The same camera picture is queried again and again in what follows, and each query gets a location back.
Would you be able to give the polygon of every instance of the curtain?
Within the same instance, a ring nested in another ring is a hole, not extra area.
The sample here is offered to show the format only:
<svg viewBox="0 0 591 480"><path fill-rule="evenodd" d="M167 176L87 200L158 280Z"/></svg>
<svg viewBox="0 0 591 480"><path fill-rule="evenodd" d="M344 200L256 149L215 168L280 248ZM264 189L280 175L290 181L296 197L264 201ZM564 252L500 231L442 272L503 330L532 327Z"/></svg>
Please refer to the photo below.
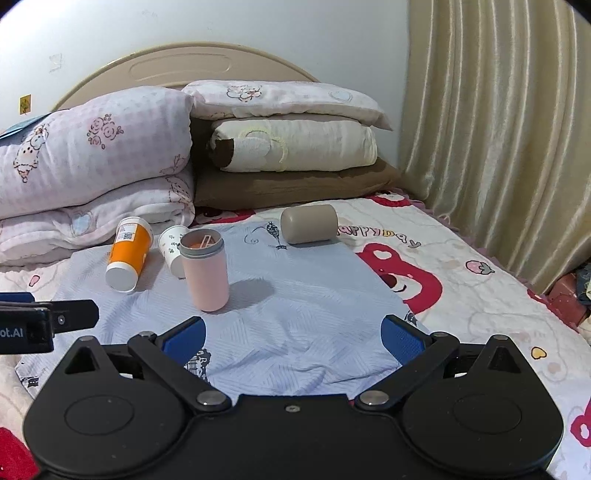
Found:
<svg viewBox="0 0 591 480"><path fill-rule="evenodd" d="M591 25L564 0L410 0L400 169L547 291L591 256Z"/></svg>

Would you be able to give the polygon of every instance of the metal screw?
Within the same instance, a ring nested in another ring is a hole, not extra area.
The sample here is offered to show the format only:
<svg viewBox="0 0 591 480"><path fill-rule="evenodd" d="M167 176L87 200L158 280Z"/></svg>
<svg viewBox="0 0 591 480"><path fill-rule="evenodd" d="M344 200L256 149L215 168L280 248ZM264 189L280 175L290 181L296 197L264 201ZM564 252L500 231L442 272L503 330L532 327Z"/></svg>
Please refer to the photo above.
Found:
<svg viewBox="0 0 591 480"><path fill-rule="evenodd" d="M206 390L197 395L197 401L208 407L217 407L224 403L226 398L226 395L218 390Z"/></svg>
<svg viewBox="0 0 591 480"><path fill-rule="evenodd" d="M390 397L386 392L382 392L381 390L368 390L363 392L359 399L361 402L365 403L366 405L384 405Z"/></svg>

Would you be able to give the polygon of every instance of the yellow sticker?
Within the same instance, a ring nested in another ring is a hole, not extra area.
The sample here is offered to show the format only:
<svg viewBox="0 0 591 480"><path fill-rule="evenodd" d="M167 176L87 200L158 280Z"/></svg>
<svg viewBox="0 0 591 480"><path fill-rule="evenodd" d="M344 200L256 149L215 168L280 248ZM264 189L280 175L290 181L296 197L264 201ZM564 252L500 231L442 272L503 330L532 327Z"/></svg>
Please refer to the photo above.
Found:
<svg viewBox="0 0 591 480"><path fill-rule="evenodd" d="M20 115L29 113L31 111L31 95L25 95L24 97L21 97L18 111Z"/></svg>

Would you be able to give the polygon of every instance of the folded quilt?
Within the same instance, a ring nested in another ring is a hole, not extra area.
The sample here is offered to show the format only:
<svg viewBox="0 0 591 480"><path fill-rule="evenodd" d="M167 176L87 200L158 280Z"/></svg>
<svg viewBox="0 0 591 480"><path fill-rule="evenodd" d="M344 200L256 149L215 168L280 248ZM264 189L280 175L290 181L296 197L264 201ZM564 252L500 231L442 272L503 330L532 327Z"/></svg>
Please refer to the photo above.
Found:
<svg viewBox="0 0 591 480"><path fill-rule="evenodd" d="M189 226L195 216L190 167L176 175L141 180L82 206L0 220L0 264L49 263L77 249L99 245L127 216L140 216L161 233Z"/></svg>
<svg viewBox="0 0 591 480"><path fill-rule="evenodd" d="M0 140L0 219L83 205L181 171L192 98L136 87L58 111Z"/></svg>
<svg viewBox="0 0 591 480"><path fill-rule="evenodd" d="M212 161L224 171L340 171L378 158L371 127L344 116L234 118L213 129Z"/></svg>

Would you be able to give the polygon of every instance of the paper cup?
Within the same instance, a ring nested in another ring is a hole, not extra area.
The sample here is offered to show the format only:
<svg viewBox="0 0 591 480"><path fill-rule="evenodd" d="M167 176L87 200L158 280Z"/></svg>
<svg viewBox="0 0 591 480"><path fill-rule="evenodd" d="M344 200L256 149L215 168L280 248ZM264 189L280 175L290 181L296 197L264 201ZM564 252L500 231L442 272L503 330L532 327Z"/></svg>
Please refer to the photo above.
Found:
<svg viewBox="0 0 591 480"><path fill-rule="evenodd" d="M105 272L107 285L121 293L133 291L153 241L152 228L145 220L140 217L121 220Z"/></svg>
<svg viewBox="0 0 591 480"><path fill-rule="evenodd" d="M158 249L166 260L170 273L177 278L184 278L183 259L178 245L189 229L183 225L168 227L158 239Z"/></svg>

